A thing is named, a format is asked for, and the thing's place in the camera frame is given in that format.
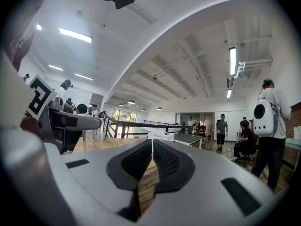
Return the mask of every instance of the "fluorescent light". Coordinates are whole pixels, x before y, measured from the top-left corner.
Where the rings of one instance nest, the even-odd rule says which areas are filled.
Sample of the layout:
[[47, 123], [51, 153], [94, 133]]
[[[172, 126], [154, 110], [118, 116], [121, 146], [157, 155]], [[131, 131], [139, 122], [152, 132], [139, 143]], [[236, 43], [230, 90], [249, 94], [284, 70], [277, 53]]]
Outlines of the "fluorescent light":
[[88, 80], [93, 80], [93, 79], [91, 79], [91, 78], [89, 78], [89, 77], [86, 77], [86, 76], [83, 76], [83, 75], [80, 75], [80, 74], [77, 74], [77, 73], [75, 73], [75, 75], [77, 75], [77, 76], [79, 76], [79, 77], [82, 77], [82, 78], [85, 78], [85, 79], [88, 79]]
[[230, 98], [231, 94], [232, 94], [232, 90], [229, 89], [229, 90], [228, 90], [228, 94], [227, 94], [227, 98]]
[[55, 66], [52, 66], [52, 65], [48, 65], [50, 68], [54, 68], [54, 69], [57, 69], [57, 70], [61, 70], [63, 71], [63, 69], [59, 68], [59, 67], [55, 67]]
[[230, 74], [235, 74], [236, 69], [236, 48], [230, 48]]
[[77, 32], [72, 32], [72, 31], [69, 31], [69, 30], [65, 30], [65, 29], [60, 28], [60, 33], [61, 33], [61, 34], [68, 35], [68, 36], [71, 36], [71, 37], [74, 37], [74, 38], [79, 39], [79, 40], [86, 41], [86, 42], [88, 42], [88, 43], [91, 43], [91, 42], [92, 42], [92, 38], [91, 38], [91, 37], [82, 35], [82, 34], [77, 33]]

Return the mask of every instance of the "white shirt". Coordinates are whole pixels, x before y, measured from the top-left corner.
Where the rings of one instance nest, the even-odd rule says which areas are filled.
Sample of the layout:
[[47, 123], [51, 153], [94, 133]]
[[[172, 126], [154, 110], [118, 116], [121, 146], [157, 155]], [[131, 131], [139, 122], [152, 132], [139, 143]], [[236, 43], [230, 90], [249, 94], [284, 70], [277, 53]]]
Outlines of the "white shirt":
[[291, 107], [289, 106], [284, 93], [275, 88], [266, 88], [259, 96], [259, 99], [266, 99], [270, 103], [273, 103], [276, 107], [278, 112], [278, 116], [276, 116], [276, 120], [278, 120], [277, 129], [271, 135], [262, 135], [259, 137], [275, 137], [279, 139], [286, 138], [286, 131], [285, 131], [285, 123], [284, 120], [289, 121], [291, 118]]
[[187, 126], [193, 126], [194, 121], [188, 121]]
[[55, 92], [56, 97], [60, 97], [63, 100], [63, 105], [66, 104], [66, 90], [63, 87], [60, 87]]

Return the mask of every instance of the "black railing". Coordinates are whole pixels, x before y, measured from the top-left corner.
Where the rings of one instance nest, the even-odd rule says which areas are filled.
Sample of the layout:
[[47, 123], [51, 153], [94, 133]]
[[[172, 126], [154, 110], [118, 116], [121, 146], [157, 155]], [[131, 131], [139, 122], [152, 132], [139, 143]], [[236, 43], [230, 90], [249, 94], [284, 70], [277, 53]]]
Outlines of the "black railing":
[[[103, 123], [103, 132], [105, 133], [105, 137], [109, 138], [117, 138], [118, 128], [121, 127], [121, 138], [125, 138], [128, 135], [148, 135], [148, 133], [127, 133], [126, 127], [148, 127], [148, 128], [158, 128], [158, 129], [165, 129], [165, 132], [168, 132], [169, 128], [181, 128], [180, 131], [174, 131], [169, 133], [185, 133], [186, 131], [192, 131], [193, 126], [179, 126], [174, 124], [168, 124], [168, 123], [160, 123], [158, 124], [148, 124], [148, 123], [135, 123], [135, 122], [129, 122], [129, 121], [117, 121], [114, 118], [111, 118], [108, 116], [106, 120], [104, 120]], [[204, 126], [197, 126], [197, 131], [200, 131], [201, 128], [204, 128]]]

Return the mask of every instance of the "white ceiling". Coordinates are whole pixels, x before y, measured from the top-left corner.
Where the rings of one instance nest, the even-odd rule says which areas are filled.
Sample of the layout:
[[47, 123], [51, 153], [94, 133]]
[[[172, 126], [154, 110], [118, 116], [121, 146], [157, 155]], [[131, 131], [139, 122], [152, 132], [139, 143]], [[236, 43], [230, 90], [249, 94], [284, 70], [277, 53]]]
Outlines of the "white ceiling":
[[[200, 26], [200, 29], [183, 30], [180, 39], [146, 63], [140, 63], [138, 70], [116, 87], [127, 70], [127, 57], [139, 39], [151, 29], [156, 30], [156, 24], [180, 1], [135, 0], [134, 4], [117, 10], [112, 2], [102, 0], [46, 0], [38, 20], [42, 30], [35, 35], [30, 56], [49, 73], [71, 81], [74, 73], [85, 75], [94, 80], [76, 79], [107, 93], [114, 87], [114, 94], [107, 103], [117, 106], [134, 99], [137, 110], [175, 97], [205, 96], [206, 93], [211, 97], [224, 96], [230, 70], [229, 48], [233, 46], [238, 49], [238, 60], [270, 58], [270, 39], [240, 45], [244, 40], [271, 35], [273, 17], [248, 11], [245, 16], [217, 19], [218, 22]], [[61, 35], [59, 28], [90, 36], [92, 43]], [[64, 71], [52, 70], [48, 65]], [[242, 74], [243, 87], [250, 87], [258, 73]], [[243, 89], [237, 89], [233, 96], [243, 94]]]

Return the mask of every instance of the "office chair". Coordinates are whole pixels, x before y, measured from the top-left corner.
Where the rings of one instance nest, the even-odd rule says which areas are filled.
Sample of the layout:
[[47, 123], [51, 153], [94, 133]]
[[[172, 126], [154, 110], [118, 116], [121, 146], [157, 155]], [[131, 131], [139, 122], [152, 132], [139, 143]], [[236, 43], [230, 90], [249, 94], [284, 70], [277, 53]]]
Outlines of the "office chair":
[[247, 162], [247, 161], [252, 161], [253, 162], [253, 165], [255, 164], [255, 161], [256, 161], [256, 157], [254, 158], [254, 159], [251, 159], [250, 158], [250, 155], [253, 155], [253, 154], [255, 154], [256, 153], [256, 147], [257, 147], [257, 136], [256, 135], [253, 135], [254, 136], [254, 141], [253, 141], [253, 143], [252, 143], [252, 147], [251, 148], [249, 148], [246, 152], [245, 152], [245, 155], [244, 156], [241, 156], [240, 158], [238, 158], [238, 159], [236, 159], [234, 162], [238, 162], [238, 161], [242, 161], [242, 160], [244, 160], [245, 161], [245, 163]]

